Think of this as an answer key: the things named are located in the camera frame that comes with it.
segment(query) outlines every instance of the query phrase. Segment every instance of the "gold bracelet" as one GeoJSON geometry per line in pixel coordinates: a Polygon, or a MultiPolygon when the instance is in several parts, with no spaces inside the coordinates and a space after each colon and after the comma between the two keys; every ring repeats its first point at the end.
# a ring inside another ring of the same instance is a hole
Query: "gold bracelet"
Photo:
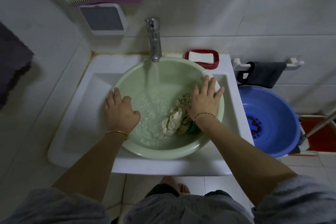
{"type": "Polygon", "coordinates": [[[125,133],[125,132],[122,132],[122,131],[116,131],[116,130],[113,130],[113,131],[108,131],[105,133],[105,136],[108,134],[108,133],[112,133],[112,132],[117,132],[117,133],[122,133],[126,136],[126,139],[124,141],[126,141],[128,139],[128,135],[125,133]]]}
{"type": "Polygon", "coordinates": [[[209,112],[200,112],[198,115],[200,115],[200,114],[210,114],[210,115],[212,115],[216,118],[215,115],[213,115],[212,113],[209,113],[209,112]]]}

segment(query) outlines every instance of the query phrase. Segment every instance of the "faucet handle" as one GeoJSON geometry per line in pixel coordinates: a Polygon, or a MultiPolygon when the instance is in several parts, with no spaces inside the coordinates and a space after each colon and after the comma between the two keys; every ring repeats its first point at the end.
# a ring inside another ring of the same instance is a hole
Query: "faucet handle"
{"type": "Polygon", "coordinates": [[[160,19],[155,16],[145,18],[146,28],[148,31],[160,30],[160,19]]]}

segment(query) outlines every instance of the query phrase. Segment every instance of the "gray ribbed panel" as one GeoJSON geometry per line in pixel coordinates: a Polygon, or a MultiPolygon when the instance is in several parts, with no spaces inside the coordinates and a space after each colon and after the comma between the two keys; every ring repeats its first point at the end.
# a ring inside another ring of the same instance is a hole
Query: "gray ribbed panel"
{"type": "Polygon", "coordinates": [[[91,30],[124,30],[116,7],[81,7],[91,30]]]}

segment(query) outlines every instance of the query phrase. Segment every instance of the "faucet spout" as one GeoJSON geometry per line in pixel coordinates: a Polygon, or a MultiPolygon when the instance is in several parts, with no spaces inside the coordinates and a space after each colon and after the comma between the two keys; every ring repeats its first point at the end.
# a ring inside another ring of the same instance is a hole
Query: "faucet spout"
{"type": "Polygon", "coordinates": [[[160,19],[151,16],[145,19],[150,43],[150,59],[157,62],[162,57],[160,40],[160,19]]]}

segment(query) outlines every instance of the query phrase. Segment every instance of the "dark green shorts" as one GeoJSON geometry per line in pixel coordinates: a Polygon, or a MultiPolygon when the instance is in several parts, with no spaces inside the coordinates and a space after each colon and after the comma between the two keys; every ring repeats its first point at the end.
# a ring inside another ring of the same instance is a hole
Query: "dark green shorts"
{"type": "MultiPolygon", "coordinates": [[[[171,193],[173,194],[175,197],[179,197],[180,193],[174,189],[172,186],[162,183],[162,184],[158,184],[155,185],[154,188],[151,189],[150,192],[148,192],[148,194],[145,196],[146,197],[150,197],[156,194],[165,194],[165,193],[171,193]]],[[[226,193],[225,191],[222,191],[220,189],[216,190],[216,191],[211,191],[209,193],[206,193],[204,196],[208,197],[208,196],[212,196],[212,195],[223,195],[223,196],[227,196],[232,198],[228,193],[226,193]]]]}

